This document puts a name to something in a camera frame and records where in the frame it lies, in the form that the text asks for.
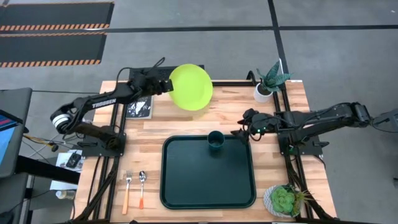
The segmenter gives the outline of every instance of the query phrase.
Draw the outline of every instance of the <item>spoon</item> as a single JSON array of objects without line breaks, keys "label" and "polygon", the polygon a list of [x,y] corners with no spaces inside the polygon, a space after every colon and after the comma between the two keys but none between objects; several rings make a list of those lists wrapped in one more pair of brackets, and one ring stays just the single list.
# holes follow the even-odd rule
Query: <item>spoon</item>
[{"label": "spoon", "polygon": [[142,170],[139,172],[139,181],[141,181],[141,199],[139,200],[139,209],[144,208],[144,182],[147,179],[145,172]]}]

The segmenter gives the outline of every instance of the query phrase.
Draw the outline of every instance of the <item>green plate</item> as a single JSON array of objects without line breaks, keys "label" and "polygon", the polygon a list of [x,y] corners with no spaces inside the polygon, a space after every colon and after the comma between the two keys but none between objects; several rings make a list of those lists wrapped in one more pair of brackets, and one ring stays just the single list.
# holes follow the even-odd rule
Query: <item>green plate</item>
[{"label": "green plate", "polygon": [[213,95],[209,74],[197,65],[180,65],[170,75],[173,89],[170,97],[181,109],[196,111],[204,108]]}]

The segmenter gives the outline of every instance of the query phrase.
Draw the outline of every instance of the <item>succulent plant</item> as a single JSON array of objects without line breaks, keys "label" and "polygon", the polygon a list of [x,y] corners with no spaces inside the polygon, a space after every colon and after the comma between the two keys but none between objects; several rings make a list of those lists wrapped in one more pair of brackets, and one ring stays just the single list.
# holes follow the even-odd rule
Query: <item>succulent plant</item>
[{"label": "succulent plant", "polygon": [[261,74],[260,70],[257,68],[257,73],[261,77],[261,88],[265,91],[273,92],[279,91],[279,85],[290,79],[292,74],[284,73],[278,75],[279,71],[279,61],[275,63],[274,66],[268,71],[267,75]]},{"label": "succulent plant", "polygon": [[303,203],[311,200],[308,191],[297,191],[293,186],[281,185],[271,193],[271,202],[275,212],[283,213],[294,217],[300,213]]},{"label": "succulent plant", "polygon": [[282,186],[277,187],[271,194],[271,202],[275,212],[290,214],[295,201],[294,194]]}]

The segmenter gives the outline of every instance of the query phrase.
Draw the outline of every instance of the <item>cup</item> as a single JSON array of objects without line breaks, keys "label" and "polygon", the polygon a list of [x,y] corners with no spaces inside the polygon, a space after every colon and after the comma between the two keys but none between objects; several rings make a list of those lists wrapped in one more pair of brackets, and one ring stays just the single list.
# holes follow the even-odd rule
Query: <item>cup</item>
[{"label": "cup", "polygon": [[210,150],[219,151],[222,148],[224,141],[224,134],[219,131],[212,131],[207,135],[207,142]]}]

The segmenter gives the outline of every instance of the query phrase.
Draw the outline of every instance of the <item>wooden table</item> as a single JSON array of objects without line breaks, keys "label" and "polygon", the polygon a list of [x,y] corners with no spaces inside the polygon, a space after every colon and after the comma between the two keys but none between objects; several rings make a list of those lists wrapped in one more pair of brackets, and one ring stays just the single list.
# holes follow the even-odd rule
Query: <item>wooden table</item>
[{"label": "wooden table", "polygon": [[[111,91],[114,81],[105,81],[101,92]],[[286,83],[291,110],[308,111],[308,101],[302,82]],[[249,108],[263,113],[273,114],[274,101],[257,103],[253,98],[253,87],[214,87],[210,104],[201,111],[184,111],[174,105],[169,94],[155,96],[152,119],[127,120],[125,132],[127,134],[126,150],[120,158],[116,191],[114,195],[111,222],[269,222],[283,220],[271,215],[262,203],[265,190],[275,184],[286,184],[287,172],[284,158],[279,153],[276,134],[266,134],[261,141],[251,140],[254,175],[256,179],[257,198],[254,204],[246,209],[217,209],[217,210],[169,210],[159,199],[160,164],[162,145],[173,135],[208,134],[219,130],[229,134],[241,126],[236,122],[242,119],[242,114]],[[279,97],[282,110],[283,101]],[[96,110],[94,124],[109,125],[112,106]],[[76,215],[86,207],[88,192],[93,177],[97,158],[86,159],[81,172],[76,193]],[[302,156],[303,168],[309,191],[327,213],[336,216],[328,179],[323,164],[313,156]],[[126,188],[126,170],[133,171],[130,185],[129,210],[122,215],[124,190]],[[145,170],[147,180],[144,186],[144,209],[139,209],[141,185],[138,172]],[[100,171],[97,172],[93,187],[93,195],[97,190]],[[101,203],[100,218],[104,217],[106,199],[105,192]]]}]

